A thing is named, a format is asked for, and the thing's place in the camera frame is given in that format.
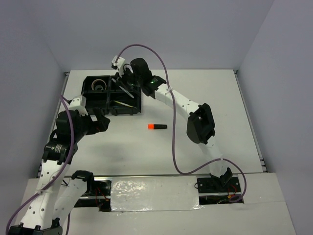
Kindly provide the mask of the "yellow thin pen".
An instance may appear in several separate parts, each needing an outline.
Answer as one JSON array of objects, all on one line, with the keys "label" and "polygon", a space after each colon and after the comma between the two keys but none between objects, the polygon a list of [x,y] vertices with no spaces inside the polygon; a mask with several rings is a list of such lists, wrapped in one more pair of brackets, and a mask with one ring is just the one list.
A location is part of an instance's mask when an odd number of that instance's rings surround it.
[{"label": "yellow thin pen", "polygon": [[121,102],[121,101],[118,101],[118,100],[113,100],[112,102],[114,103],[115,106],[118,106],[118,107],[135,108],[136,109],[136,107],[134,105],[131,105],[131,104],[128,104],[128,103],[125,103],[125,102]]}]

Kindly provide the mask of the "small clear tape roll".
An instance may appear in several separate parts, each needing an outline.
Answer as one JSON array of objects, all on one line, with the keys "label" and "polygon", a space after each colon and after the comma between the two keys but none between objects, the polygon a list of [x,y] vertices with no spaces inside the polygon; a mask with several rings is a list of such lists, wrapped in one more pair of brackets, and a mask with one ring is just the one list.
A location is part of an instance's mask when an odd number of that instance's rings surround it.
[{"label": "small clear tape roll", "polygon": [[95,89],[96,91],[104,91],[104,90],[106,89],[106,86],[103,86],[103,85],[96,85],[96,86],[94,87],[94,89]]}]

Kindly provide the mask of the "large clear tape roll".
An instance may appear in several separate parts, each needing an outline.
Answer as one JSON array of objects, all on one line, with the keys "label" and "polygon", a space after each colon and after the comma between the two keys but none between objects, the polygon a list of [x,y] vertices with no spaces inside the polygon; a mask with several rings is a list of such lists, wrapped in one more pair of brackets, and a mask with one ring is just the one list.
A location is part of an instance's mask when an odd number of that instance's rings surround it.
[{"label": "large clear tape roll", "polygon": [[103,86],[106,86],[106,89],[107,89],[107,83],[103,80],[103,79],[95,79],[92,84],[91,84],[91,89],[93,91],[95,91],[94,87],[96,85],[103,85]]}]

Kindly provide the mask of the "orange highlighter marker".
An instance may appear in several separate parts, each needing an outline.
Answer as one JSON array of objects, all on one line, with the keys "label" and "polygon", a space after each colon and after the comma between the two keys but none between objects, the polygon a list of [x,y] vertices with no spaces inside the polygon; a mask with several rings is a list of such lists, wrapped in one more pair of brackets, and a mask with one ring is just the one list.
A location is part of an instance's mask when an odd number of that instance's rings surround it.
[{"label": "orange highlighter marker", "polygon": [[167,129],[167,125],[166,124],[148,124],[148,129],[149,130]]}]

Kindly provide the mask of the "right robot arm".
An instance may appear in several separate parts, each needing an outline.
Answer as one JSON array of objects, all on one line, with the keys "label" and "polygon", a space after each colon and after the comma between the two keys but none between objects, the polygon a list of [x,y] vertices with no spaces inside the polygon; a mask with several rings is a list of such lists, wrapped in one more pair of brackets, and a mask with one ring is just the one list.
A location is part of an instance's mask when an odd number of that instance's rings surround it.
[{"label": "right robot arm", "polygon": [[233,174],[229,167],[222,163],[222,153],[215,141],[215,121],[211,107],[207,104],[198,104],[175,91],[169,83],[168,73],[165,78],[152,74],[147,62],[142,58],[133,59],[130,67],[126,66],[125,59],[114,59],[112,64],[117,67],[119,81],[126,87],[140,87],[147,97],[166,104],[173,109],[172,126],[172,159],[176,171],[184,175],[177,164],[176,145],[176,117],[181,115],[187,122],[186,134],[189,140],[199,146],[208,162],[191,170],[186,175],[191,175],[200,169],[209,167],[213,188],[224,191],[230,185]]}]

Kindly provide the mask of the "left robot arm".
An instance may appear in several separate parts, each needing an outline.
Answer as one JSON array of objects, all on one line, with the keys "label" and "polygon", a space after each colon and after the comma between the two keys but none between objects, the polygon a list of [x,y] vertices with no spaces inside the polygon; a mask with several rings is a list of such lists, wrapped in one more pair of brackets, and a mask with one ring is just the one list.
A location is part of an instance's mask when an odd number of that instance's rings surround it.
[{"label": "left robot arm", "polygon": [[74,208],[78,199],[91,195],[96,189],[93,173],[78,170],[62,195],[59,194],[63,178],[68,171],[72,158],[78,150],[77,143],[86,135],[105,132],[110,120],[103,111],[94,108],[92,115],[82,114],[77,108],[65,110],[56,118],[56,129],[53,130],[44,148],[42,170],[36,192],[22,207],[27,211],[20,223],[8,222],[8,235],[60,235],[63,224]]}]

